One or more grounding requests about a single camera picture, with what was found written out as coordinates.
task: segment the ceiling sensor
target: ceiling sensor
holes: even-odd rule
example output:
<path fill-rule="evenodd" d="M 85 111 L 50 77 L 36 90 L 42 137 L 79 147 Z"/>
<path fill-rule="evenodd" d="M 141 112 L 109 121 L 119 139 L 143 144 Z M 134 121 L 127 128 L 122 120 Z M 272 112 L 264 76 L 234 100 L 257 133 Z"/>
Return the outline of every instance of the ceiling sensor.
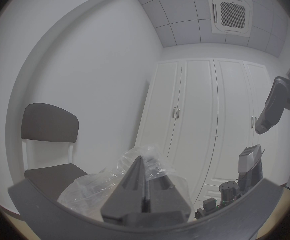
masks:
<path fill-rule="evenodd" d="M 208 0 L 211 32 L 249 37 L 253 21 L 252 0 Z"/>

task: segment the chair seat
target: chair seat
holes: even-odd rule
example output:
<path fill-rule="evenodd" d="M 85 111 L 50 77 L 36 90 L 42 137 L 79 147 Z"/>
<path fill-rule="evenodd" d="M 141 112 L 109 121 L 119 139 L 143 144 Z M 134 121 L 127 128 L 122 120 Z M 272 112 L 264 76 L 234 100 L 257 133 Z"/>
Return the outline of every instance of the chair seat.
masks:
<path fill-rule="evenodd" d="M 28 178 L 49 198 L 57 200 L 60 194 L 75 179 L 87 175 L 74 164 L 64 164 L 39 169 L 26 170 L 24 177 Z"/>

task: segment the beige floor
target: beige floor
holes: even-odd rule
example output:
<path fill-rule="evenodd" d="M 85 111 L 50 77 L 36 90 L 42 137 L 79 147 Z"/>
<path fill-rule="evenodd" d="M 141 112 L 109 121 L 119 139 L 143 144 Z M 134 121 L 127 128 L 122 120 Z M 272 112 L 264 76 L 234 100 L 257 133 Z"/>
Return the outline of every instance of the beige floor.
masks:
<path fill-rule="evenodd" d="M 284 188 L 282 197 L 280 198 L 275 210 L 272 212 L 265 224 L 260 228 L 257 238 L 269 232 L 277 222 L 283 217 L 288 208 L 290 207 L 290 190 Z M 6 214 L 7 218 L 12 224 L 28 239 L 39 240 L 39 237 L 31 230 L 31 228 L 24 221 L 20 221 Z"/>

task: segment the transparent plastic sheet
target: transparent plastic sheet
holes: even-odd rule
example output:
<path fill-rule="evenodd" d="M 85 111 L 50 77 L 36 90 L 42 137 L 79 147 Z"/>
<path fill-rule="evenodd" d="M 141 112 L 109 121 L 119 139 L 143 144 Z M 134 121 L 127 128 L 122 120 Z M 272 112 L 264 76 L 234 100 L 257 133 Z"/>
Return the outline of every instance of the transparent plastic sheet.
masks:
<path fill-rule="evenodd" d="M 138 156 L 142 156 L 144 161 L 146 181 L 168 175 L 176 189 L 192 208 L 188 220 L 192 221 L 195 211 L 190 200 L 187 181 L 179 176 L 167 159 L 162 157 L 157 146 L 132 148 L 124 153 L 117 162 L 107 166 L 100 173 L 77 178 L 62 192 L 57 201 L 84 216 L 103 221 L 100 213 L 101 207 Z"/>

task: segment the wardrobe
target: wardrobe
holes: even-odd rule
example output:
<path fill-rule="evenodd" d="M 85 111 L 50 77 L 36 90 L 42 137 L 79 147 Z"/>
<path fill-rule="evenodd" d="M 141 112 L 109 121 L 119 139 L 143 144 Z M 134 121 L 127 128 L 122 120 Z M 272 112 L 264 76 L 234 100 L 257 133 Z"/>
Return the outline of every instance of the wardrobe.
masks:
<path fill-rule="evenodd" d="M 254 131 L 271 89 L 266 67 L 220 58 L 158 62 L 149 86 L 135 146 L 156 144 L 187 179 L 200 208 L 218 186 L 238 178 L 238 157 L 260 144 L 275 156 L 276 129 Z M 263 171 L 272 168 L 263 165 Z"/>

